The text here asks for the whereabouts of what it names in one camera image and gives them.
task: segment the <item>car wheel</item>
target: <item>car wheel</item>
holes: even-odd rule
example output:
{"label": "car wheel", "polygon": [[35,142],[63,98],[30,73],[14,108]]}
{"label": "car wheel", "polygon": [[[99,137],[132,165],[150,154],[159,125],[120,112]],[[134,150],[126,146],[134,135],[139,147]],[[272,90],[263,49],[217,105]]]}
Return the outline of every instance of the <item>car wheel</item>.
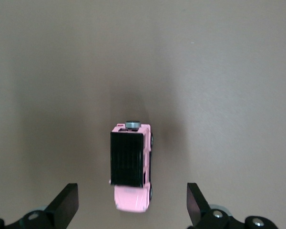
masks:
{"label": "car wheel", "polygon": [[152,184],[151,184],[151,188],[149,189],[149,201],[152,200],[152,197],[153,197],[153,187],[152,187]]}
{"label": "car wheel", "polygon": [[153,147],[153,134],[151,133],[151,148]]}

